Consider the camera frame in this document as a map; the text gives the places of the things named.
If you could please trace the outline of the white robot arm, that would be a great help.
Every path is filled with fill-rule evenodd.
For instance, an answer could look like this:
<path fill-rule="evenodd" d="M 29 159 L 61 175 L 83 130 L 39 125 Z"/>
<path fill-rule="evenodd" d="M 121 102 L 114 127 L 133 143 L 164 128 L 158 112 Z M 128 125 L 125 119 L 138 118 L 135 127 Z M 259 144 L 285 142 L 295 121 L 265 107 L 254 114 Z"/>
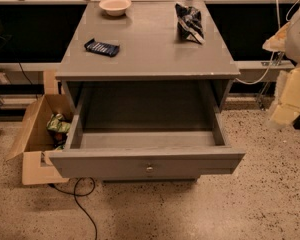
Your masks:
<path fill-rule="evenodd" d="M 277 129 L 291 125 L 300 116 L 300 7 L 292 18 L 262 48 L 284 52 L 297 63 L 290 72 L 281 71 L 276 81 L 275 100 L 268 113 L 268 125 Z"/>

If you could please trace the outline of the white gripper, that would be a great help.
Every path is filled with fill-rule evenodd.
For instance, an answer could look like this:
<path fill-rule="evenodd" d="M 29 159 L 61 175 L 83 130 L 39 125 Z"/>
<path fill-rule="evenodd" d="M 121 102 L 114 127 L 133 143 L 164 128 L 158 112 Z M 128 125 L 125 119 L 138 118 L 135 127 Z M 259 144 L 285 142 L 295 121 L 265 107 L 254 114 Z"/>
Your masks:
<path fill-rule="evenodd" d="M 267 39 L 262 48 L 270 52 L 284 52 L 287 30 L 290 23 L 283 25 L 273 36 Z M 272 128 L 284 128 L 291 125 L 300 116 L 300 66 L 290 72 L 281 71 L 275 88 L 275 99 L 268 110 L 267 125 Z"/>

